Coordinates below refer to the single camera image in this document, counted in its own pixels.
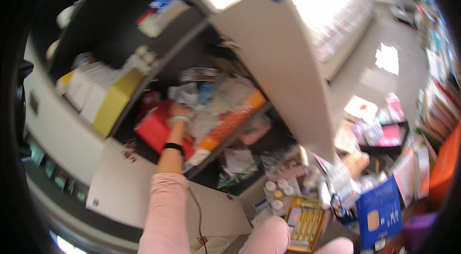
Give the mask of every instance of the orange box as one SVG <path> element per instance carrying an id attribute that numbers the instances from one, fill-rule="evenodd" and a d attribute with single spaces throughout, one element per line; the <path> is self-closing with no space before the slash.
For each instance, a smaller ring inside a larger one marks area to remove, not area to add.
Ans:
<path id="1" fill-rule="evenodd" d="M 235 111 L 228 114 L 221 124 L 211 130 L 207 136 L 199 143 L 206 150 L 215 149 L 227 136 L 229 136 L 237 127 L 243 124 L 250 116 L 255 113 L 266 99 L 259 90 L 253 91 L 243 100 Z"/>
<path id="2" fill-rule="evenodd" d="M 439 209 L 447 196 L 458 162 L 461 140 L 461 123 L 448 136 L 438 153 L 429 181 L 429 200 Z"/>

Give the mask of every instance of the red box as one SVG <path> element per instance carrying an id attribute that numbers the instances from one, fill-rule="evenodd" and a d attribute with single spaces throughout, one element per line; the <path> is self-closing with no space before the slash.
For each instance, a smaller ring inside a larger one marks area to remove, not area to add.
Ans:
<path id="1" fill-rule="evenodd" d="M 166 99 L 158 104 L 157 108 L 149 111 L 146 116 L 135 127 L 135 132 L 142 138 L 152 149 L 161 154 L 163 146 L 170 136 L 170 129 L 167 127 L 170 119 L 170 106 L 173 101 Z M 185 160 L 187 161 L 194 154 L 194 146 L 190 140 L 182 141 L 182 148 L 186 153 Z"/>

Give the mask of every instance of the black wristband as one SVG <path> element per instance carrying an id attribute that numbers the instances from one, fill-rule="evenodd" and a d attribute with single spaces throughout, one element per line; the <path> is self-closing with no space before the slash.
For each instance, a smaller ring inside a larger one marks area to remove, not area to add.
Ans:
<path id="1" fill-rule="evenodd" d="M 167 148 L 173 148 L 173 149 L 176 149 L 176 150 L 179 150 L 179 152 L 181 152 L 181 155 L 183 158 L 186 157 L 186 153 L 184 152 L 184 149 L 182 148 L 181 145 L 179 144 L 176 144 L 176 143 L 165 143 L 165 146 L 163 146 L 163 149 L 167 149 Z"/>

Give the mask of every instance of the knee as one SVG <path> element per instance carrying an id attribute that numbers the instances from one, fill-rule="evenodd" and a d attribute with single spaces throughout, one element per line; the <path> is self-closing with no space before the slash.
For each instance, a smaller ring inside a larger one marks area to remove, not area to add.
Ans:
<path id="1" fill-rule="evenodd" d="M 264 221 L 263 225 L 265 227 L 268 227 L 274 230 L 280 230 L 280 231 L 288 230 L 288 224 L 285 222 L 285 220 L 282 217 L 279 217 L 279 216 L 271 216 L 267 218 L 267 220 Z"/>
<path id="2" fill-rule="evenodd" d="M 268 229 L 271 233 L 276 233 L 280 238 L 286 237 L 287 243 L 290 242 L 290 228 L 282 217 L 271 216 L 261 225 L 262 228 Z"/>
<path id="3" fill-rule="evenodd" d="M 341 254 L 353 254 L 354 253 L 354 243 L 349 238 L 338 237 L 336 239 L 333 239 L 328 244 L 331 245 L 331 248 L 334 248 L 336 250 L 333 253 L 341 253 Z"/>

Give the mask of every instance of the cabinet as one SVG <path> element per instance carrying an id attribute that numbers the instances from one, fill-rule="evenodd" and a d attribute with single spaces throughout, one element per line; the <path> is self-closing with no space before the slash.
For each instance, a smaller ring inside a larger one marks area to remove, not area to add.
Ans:
<path id="1" fill-rule="evenodd" d="M 190 0 L 195 4 L 152 39 L 135 24 L 150 1 L 82 0 L 61 33 L 52 61 L 46 69 L 36 67 L 25 82 L 27 127 L 61 167 L 89 186 L 87 209 L 135 228 L 143 227 L 149 181 L 158 154 L 138 139 L 137 161 L 130 163 L 122 155 L 123 144 L 136 137 L 133 128 L 141 94 L 158 87 L 165 95 L 168 86 L 179 84 L 181 70 L 213 66 L 205 49 L 218 43 L 222 34 L 233 37 L 241 49 L 230 51 L 227 58 L 231 59 L 226 63 L 240 69 L 263 92 L 268 102 L 258 113 L 267 112 L 274 121 L 272 130 L 250 147 L 254 156 L 288 149 L 298 140 L 325 159 L 333 158 L 324 82 L 310 49 L 306 49 L 309 38 L 291 0 L 242 0 L 213 15 L 200 6 L 206 1 Z M 64 97 L 56 95 L 53 83 L 69 72 L 79 53 L 93 51 L 97 58 L 118 68 L 142 44 L 158 53 L 159 66 L 144 77 L 109 137 L 101 138 Z M 241 130 L 238 127 L 202 164 L 185 174 L 205 213 L 205 236 L 250 231 L 237 195 L 264 175 L 262 166 L 244 182 L 227 189 L 230 194 L 216 190 L 216 159 Z M 187 222 L 189 234 L 197 234 L 198 214 L 190 199 Z"/>

